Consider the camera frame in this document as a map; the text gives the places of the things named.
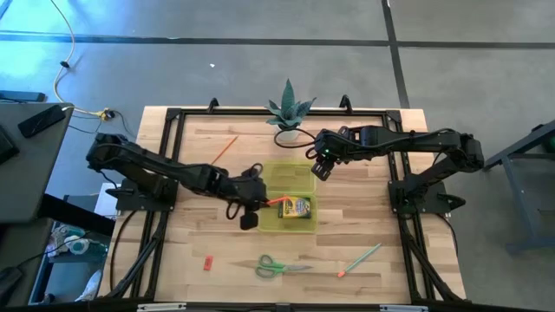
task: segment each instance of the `wooden tabletop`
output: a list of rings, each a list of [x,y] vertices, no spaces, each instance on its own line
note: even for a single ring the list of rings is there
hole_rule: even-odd
[[[157,153],[167,107],[145,107],[138,144]],[[427,131],[420,109],[402,109],[405,131]],[[305,149],[283,149],[272,139],[274,128],[267,116],[187,116],[180,162],[210,163],[238,135],[214,164],[239,175],[255,162],[305,159]],[[322,128],[381,125],[375,117],[307,117],[302,129],[317,134]],[[169,157],[173,150],[173,125]],[[297,143],[309,142],[300,135]],[[412,170],[422,172],[432,164],[432,153],[410,153]],[[407,278],[399,227],[390,212],[387,159],[351,162],[336,166],[326,182],[317,181],[318,227],[314,234],[242,231],[238,219],[225,217],[227,204],[204,198],[180,187],[170,215],[160,264],[156,301],[182,302],[303,302],[303,303],[406,303]],[[118,218],[115,233],[125,215]],[[145,213],[138,212],[122,233],[114,261],[117,283],[127,272],[139,249]],[[428,257],[444,281],[465,297],[459,265],[449,228],[434,215],[422,216]],[[342,278],[337,273],[371,246],[382,247]],[[305,264],[313,269],[288,272],[273,279],[255,275],[261,254],[280,263]],[[203,270],[206,256],[213,256],[212,269]],[[109,261],[104,268],[100,294],[109,291]],[[150,271],[147,262],[142,291]],[[423,282],[415,266],[419,289]]]

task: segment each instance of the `scissors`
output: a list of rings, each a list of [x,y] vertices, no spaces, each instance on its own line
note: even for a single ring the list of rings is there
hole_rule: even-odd
[[[309,265],[285,265],[277,263],[268,255],[262,255],[258,259],[258,266],[254,270],[258,276],[263,278],[273,278],[278,273],[285,273],[290,270],[307,270],[312,267]]]

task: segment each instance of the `eraser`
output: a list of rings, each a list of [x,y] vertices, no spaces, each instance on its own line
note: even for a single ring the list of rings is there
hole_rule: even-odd
[[[212,256],[206,256],[205,259],[205,270],[210,270],[210,268],[212,267],[212,260],[214,259],[214,257]]]

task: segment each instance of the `concrete floor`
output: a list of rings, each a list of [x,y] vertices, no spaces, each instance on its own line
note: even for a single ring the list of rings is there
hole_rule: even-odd
[[[58,0],[83,35],[386,40],[377,0]],[[555,42],[555,3],[543,0],[390,0],[397,38],[410,41]],[[0,30],[66,33],[48,1],[14,0]],[[44,92],[69,44],[0,42],[0,88]],[[400,49],[410,106],[430,129],[474,133],[486,157],[555,116],[555,50]],[[400,107],[389,48],[252,45],[78,44],[60,83],[67,101],[111,107],[136,132],[146,105],[260,106],[278,98],[289,77],[303,98],[336,106]],[[74,119],[94,129],[95,121]],[[122,132],[106,123],[104,132]],[[92,135],[68,131],[48,192],[98,192],[86,168]],[[555,250],[509,256],[522,224],[501,168],[447,180],[467,205],[454,213],[460,268],[474,302],[554,310]]]

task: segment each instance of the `yellow cable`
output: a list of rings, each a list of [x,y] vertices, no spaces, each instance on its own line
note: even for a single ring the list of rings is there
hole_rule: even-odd
[[[60,15],[63,18],[63,21],[66,23],[66,25],[68,25],[68,29],[69,29],[69,34],[71,35],[71,51],[69,51],[69,55],[68,57],[66,57],[66,59],[64,60],[64,62],[69,62],[69,59],[71,59],[71,56],[73,56],[73,53],[75,52],[75,35],[73,33],[73,29],[71,28],[71,25],[68,22],[68,19],[66,18],[65,15],[63,15],[62,11],[60,10],[60,8],[58,8],[58,6],[56,5],[56,3],[54,2],[54,0],[50,0],[50,2],[54,5],[55,9],[58,11],[58,13],[60,13]],[[54,78],[54,82],[52,84],[52,88],[54,89],[54,95],[55,97],[61,102],[61,103],[65,103],[66,101],[58,94],[58,82],[60,81],[60,75],[62,74],[64,67],[62,65],[60,65],[60,70],[58,70],[58,74],[56,74],[55,78]],[[104,111],[100,111],[100,112],[89,112],[88,110],[82,109],[82,108],[78,108],[78,107],[73,107],[75,112],[79,112],[79,113],[83,113],[83,114],[91,114],[93,116],[97,116],[99,118],[103,118],[104,115]]]

